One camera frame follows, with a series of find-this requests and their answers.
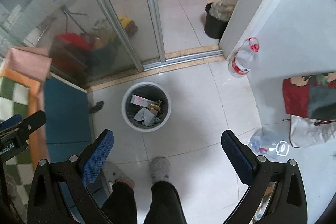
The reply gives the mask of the green white checkered tablecloth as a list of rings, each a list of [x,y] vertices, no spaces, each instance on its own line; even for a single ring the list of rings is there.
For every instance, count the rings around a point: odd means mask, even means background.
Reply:
[[[23,119],[29,115],[30,88],[15,82],[8,77],[1,77],[1,122],[20,114]],[[5,174],[14,180],[16,193],[22,199],[23,205],[29,201],[29,192],[33,180],[33,162],[30,151],[24,152],[8,160],[4,164]]]

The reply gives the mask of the blue cabinet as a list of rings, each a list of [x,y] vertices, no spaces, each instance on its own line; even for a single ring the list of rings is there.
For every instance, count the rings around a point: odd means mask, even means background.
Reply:
[[[87,94],[51,78],[45,82],[44,95],[50,162],[80,155],[92,143]]]

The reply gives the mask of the lying clear water jug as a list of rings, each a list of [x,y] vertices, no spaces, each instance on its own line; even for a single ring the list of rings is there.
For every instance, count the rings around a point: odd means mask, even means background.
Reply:
[[[263,130],[255,132],[248,145],[255,154],[272,159],[286,157],[290,149],[289,143],[278,133]]]

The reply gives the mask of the pink cloth on table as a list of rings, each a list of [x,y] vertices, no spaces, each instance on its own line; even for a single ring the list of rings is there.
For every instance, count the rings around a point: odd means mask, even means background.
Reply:
[[[37,47],[12,47],[8,50],[2,66],[39,82],[50,75],[52,58],[48,50]]]

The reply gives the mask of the left grey slipper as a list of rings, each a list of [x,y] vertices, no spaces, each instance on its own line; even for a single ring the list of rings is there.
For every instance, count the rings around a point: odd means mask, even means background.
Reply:
[[[130,179],[126,174],[123,173],[122,170],[118,166],[116,166],[112,162],[105,162],[102,167],[103,174],[107,182],[111,182],[112,184],[121,181],[134,188],[135,183],[132,179]]]

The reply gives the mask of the left black trouser leg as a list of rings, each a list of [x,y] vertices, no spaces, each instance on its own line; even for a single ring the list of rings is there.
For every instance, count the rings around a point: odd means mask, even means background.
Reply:
[[[112,185],[112,193],[101,209],[113,224],[137,223],[134,191],[124,182],[118,181]]]

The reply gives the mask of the dark dust clump on floor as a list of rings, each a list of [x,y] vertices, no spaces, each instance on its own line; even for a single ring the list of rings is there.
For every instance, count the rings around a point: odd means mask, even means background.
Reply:
[[[89,113],[94,114],[94,113],[99,112],[104,107],[104,104],[105,104],[104,101],[97,102],[94,106],[90,107]]]

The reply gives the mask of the red patchwork fabric bag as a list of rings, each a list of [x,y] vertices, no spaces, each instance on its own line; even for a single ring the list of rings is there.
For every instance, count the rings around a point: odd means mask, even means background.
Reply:
[[[335,120],[335,73],[284,79],[282,95],[285,112],[319,121]]]

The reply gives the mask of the right grey slipper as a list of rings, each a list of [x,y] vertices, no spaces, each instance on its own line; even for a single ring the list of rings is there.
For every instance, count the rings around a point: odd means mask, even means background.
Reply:
[[[164,157],[156,157],[150,164],[150,175],[152,183],[160,181],[169,182],[170,179],[170,162]]]

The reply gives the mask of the crumpled grey wrapper in bin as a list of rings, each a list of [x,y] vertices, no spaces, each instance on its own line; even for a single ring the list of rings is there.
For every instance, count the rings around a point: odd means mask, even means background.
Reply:
[[[153,126],[160,122],[160,119],[157,118],[150,110],[147,108],[142,108],[135,114],[134,119],[138,122],[141,122],[143,126]]]

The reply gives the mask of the yellow black box in bin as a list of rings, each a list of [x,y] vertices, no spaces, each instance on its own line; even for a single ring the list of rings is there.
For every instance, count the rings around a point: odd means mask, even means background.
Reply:
[[[161,111],[161,106],[156,105],[156,104],[150,104],[149,111],[153,113],[155,116],[157,116]]]

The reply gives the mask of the upright clear water jug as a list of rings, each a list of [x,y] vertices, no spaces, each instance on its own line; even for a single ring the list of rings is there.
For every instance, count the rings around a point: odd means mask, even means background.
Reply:
[[[259,50],[258,39],[256,37],[248,38],[230,61],[229,72],[236,78],[245,76],[257,64]]]

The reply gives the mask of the yellow object behind glass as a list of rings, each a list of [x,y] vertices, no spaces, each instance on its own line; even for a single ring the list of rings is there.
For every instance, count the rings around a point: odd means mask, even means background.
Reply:
[[[138,31],[138,27],[135,24],[135,22],[133,20],[131,20],[128,17],[119,15],[118,16],[118,20],[120,21],[123,29],[125,30],[126,34],[131,38],[132,36],[134,36],[136,34],[136,32]]]

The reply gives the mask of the black bucket with mop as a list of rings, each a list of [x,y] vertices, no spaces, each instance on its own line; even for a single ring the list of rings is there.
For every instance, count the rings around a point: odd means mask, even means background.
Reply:
[[[233,13],[234,6],[230,6],[229,8],[229,15],[226,16],[226,20],[218,19],[210,14],[212,3],[208,3],[205,6],[205,12],[206,12],[206,21],[204,30],[208,37],[213,39],[221,39],[224,31],[227,28],[228,22],[231,18],[231,15]]]

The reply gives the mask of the sliding glass door frame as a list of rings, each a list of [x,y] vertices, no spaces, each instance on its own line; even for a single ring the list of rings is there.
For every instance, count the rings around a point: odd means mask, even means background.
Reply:
[[[56,35],[84,34],[87,67],[54,61],[50,75],[97,90],[147,73],[221,60],[203,29],[206,0],[1,0],[1,59],[12,47],[50,49]],[[131,38],[118,16],[135,22]]]

